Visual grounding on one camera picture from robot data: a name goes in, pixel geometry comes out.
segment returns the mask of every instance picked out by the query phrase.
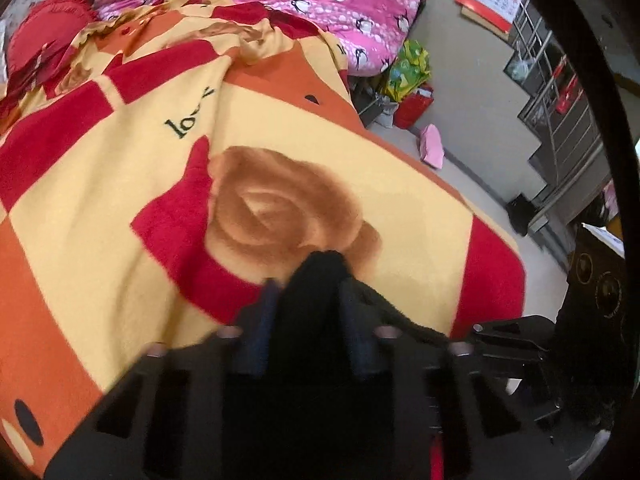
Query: floor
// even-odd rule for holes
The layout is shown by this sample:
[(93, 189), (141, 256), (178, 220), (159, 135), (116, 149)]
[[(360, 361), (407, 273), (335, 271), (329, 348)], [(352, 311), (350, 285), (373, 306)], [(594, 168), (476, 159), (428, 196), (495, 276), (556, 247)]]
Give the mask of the floor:
[[(416, 137), (411, 132), (396, 127), (387, 129), (377, 123), (373, 123), (369, 129), (400, 150), (418, 159)], [(524, 315), (539, 314), (555, 321), (567, 290), (564, 270), (558, 266), (550, 254), (540, 249), (533, 240), (516, 234), (511, 228), (507, 213), (502, 206), (450, 160), (445, 160), (443, 168), (437, 173), (517, 241), (520, 257), (527, 274)]]

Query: wall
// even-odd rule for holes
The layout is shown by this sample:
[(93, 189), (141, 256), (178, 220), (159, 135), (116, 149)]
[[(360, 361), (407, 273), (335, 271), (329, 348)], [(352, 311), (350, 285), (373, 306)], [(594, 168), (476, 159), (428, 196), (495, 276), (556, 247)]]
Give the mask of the wall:
[(545, 185), (529, 165), (540, 142), (518, 119), (527, 94), (503, 73), (513, 51), (460, 16), (453, 0), (428, 0), (412, 38), (430, 53), (435, 102), (416, 124), (435, 124), (444, 147), (503, 200)]

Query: black mount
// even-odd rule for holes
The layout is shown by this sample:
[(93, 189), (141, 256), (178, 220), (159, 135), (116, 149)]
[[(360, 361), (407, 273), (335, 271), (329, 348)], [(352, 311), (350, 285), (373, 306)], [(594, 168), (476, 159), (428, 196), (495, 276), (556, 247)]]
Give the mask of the black mount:
[(152, 345), (44, 478), (428, 480), (441, 441), (447, 479), (568, 479), (598, 428), (566, 409), (553, 332), (533, 316), (449, 342), (314, 253), (234, 326)]

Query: red stripe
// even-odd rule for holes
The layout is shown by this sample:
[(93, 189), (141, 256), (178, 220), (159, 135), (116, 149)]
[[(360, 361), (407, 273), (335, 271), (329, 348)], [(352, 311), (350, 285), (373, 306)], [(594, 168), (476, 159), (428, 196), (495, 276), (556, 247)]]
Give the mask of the red stripe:
[(518, 255), (474, 216), (460, 302), (450, 336), (465, 337), (475, 323), (520, 317), (524, 283), (524, 267)]
[(88, 82), (16, 123), (0, 148), (0, 200), (7, 211), (112, 111), (100, 87)]
[(230, 323), (242, 307), (255, 303), (262, 287), (226, 270), (204, 246), (212, 184), (208, 163), (209, 141), (201, 137), (182, 178), (145, 206), (131, 227), (187, 300)]
[(349, 79), (348, 79), (349, 73), (347, 69), (338, 70), (338, 74), (340, 75), (340, 79), (342, 79), (342, 82), (344, 83), (344, 87), (347, 89), (347, 93), (351, 94), (351, 92), (349, 92)]
[(182, 6), (187, 6), (187, 5), (196, 5), (196, 4), (202, 4), (204, 0), (189, 0), (188, 2), (186, 2), (185, 4), (182, 4)]
[(109, 62), (107, 67), (102, 71), (102, 73), (106, 74), (107, 72), (112, 72), (118, 67), (121, 67), (123, 65), (123, 60), (124, 60), (124, 54), (122, 52), (119, 52), (118, 54), (113, 56), (113, 58), (111, 58), (111, 61)]
[(468, 9), (471, 9), (478, 16), (482, 16), (492, 25), (495, 25), (503, 32), (509, 32), (511, 30), (511, 23), (505, 20), (500, 14), (491, 10), (486, 5), (481, 4), (477, 0), (454, 0), (456, 3), (464, 5)]
[(288, 12), (272, 10), (269, 13), (269, 19), (271, 20), (271, 27), (279, 27), (284, 35), (292, 40), (312, 38), (320, 34), (313, 23)]
[(218, 57), (212, 44), (205, 40), (181, 43), (121, 66), (109, 66), (109, 76), (126, 104), (173, 79), (182, 72), (204, 65)]
[(237, 4), (232, 6), (217, 6), (211, 13), (212, 18), (227, 20), (228, 22), (244, 23), (245, 25), (255, 25), (260, 20), (268, 18), (267, 9), (258, 2), (247, 4)]

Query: black device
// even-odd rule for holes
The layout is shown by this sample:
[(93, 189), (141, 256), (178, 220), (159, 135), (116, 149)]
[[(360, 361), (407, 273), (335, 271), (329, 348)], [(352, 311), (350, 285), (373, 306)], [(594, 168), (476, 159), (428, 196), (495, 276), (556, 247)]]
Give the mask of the black device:
[(636, 364), (625, 260), (616, 245), (622, 244), (597, 228), (578, 228), (554, 335), (554, 360), (570, 370), (573, 415), (605, 426), (625, 402)]
[[(415, 325), (313, 253), (284, 290), (197, 346), (153, 345), (50, 462), (45, 480), (568, 479), (596, 424), (540, 316), (466, 341)], [(513, 397), (503, 378), (520, 378)]]

